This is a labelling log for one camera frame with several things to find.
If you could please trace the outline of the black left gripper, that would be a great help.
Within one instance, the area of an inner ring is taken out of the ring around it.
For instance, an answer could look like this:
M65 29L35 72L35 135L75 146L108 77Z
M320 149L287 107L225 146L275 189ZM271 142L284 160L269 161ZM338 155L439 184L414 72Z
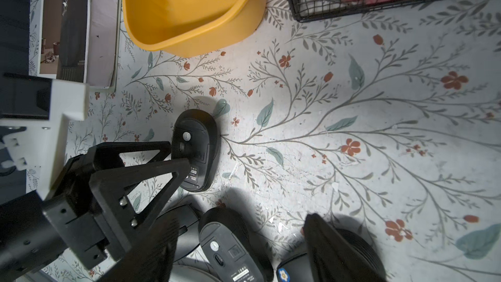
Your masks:
M39 270L70 249L92 269L123 258L190 173L165 160L167 141L103 142L70 158L46 199L36 191L1 205L1 280Z

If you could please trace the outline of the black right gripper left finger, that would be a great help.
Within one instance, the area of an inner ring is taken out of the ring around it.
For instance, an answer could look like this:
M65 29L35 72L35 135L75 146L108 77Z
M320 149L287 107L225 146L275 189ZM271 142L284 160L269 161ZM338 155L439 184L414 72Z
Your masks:
M180 223L171 212L142 211L113 220L105 232L116 261L100 281L168 281L174 265Z

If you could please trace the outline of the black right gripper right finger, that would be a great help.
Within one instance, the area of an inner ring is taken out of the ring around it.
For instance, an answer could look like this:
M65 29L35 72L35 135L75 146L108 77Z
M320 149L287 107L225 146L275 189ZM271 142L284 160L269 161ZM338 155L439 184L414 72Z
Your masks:
M318 214L303 226L314 281L385 281L377 252L358 234L337 229Z

